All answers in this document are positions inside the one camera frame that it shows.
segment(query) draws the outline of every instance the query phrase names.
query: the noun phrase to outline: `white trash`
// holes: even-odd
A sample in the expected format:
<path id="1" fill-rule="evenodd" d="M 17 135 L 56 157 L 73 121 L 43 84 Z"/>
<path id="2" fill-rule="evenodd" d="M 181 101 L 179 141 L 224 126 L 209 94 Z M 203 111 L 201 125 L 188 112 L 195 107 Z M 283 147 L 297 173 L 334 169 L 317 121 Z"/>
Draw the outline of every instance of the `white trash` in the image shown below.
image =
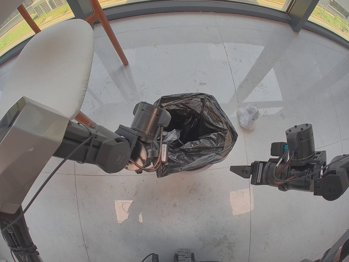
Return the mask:
<path id="1" fill-rule="evenodd" d="M 238 109 L 237 114 L 241 127 L 247 130 L 255 128 L 255 122 L 260 115 L 257 106 L 253 104 L 248 104 L 246 107 Z"/>

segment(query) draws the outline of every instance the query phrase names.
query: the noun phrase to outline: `trash bin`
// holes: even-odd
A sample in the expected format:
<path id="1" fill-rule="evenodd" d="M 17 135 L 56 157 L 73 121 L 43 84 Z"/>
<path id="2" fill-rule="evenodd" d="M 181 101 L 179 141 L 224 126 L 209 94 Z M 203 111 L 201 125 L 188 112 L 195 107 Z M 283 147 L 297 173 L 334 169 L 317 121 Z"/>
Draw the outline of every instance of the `trash bin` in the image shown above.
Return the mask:
<path id="1" fill-rule="evenodd" d="M 205 93 L 163 96 L 154 105 L 171 114 L 163 140 L 168 142 L 168 162 L 156 171 L 157 177 L 200 169 L 223 160 L 238 134 L 216 98 Z"/>

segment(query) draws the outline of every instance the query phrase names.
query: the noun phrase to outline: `white label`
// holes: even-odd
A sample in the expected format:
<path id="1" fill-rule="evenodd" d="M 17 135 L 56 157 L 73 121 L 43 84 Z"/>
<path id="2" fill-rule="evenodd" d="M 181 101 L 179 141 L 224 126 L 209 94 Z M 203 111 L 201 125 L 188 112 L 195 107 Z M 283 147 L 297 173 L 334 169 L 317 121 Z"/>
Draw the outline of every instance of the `white label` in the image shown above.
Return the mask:
<path id="1" fill-rule="evenodd" d="M 162 144 L 161 148 L 161 161 L 166 162 L 167 144 Z"/>
<path id="2" fill-rule="evenodd" d="M 258 177 L 257 177 L 257 182 L 261 182 L 262 178 L 262 169 L 263 169 L 263 163 L 260 162 L 258 166 Z"/>

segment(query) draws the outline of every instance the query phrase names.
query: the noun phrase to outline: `white tiled floor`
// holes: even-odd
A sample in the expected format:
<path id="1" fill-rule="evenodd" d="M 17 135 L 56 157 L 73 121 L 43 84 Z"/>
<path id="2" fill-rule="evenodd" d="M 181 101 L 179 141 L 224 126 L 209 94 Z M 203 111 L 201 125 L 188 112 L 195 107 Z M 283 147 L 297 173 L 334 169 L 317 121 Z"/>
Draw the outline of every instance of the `white tiled floor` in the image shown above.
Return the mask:
<path id="1" fill-rule="evenodd" d="M 151 252 L 171 261 L 182 247 L 197 260 L 319 258 L 349 227 L 349 192 L 327 202 L 251 187 L 229 166 L 267 160 L 272 142 L 306 122 L 328 160 L 349 153 L 349 50 L 286 24 L 229 14 L 158 14 L 111 25 L 129 65 L 97 25 L 86 115 L 115 130 L 131 123 L 139 101 L 205 92 L 217 98 L 238 141 L 223 162 L 193 175 L 109 175 L 68 162 L 27 215 L 44 261 L 141 261 Z M 0 90 L 14 61 L 0 67 Z M 243 131 L 236 110 L 250 102 L 262 114 L 254 131 Z M 50 160 L 37 184 L 57 161 Z"/>

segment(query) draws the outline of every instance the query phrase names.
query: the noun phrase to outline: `chair seat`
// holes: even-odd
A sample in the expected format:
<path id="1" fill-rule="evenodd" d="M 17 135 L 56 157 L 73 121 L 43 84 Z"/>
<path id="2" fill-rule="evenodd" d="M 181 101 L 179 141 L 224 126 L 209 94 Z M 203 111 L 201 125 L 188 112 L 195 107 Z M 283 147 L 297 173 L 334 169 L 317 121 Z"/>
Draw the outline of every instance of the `chair seat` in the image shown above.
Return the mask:
<path id="1" fill-rule="evenodd" d="M 4 86 L 0 119 L 23 96 L 74 119 L 85 98 L 93 51 L 93 29 L 81 19 L 36 34 L 19 54 Z"/>

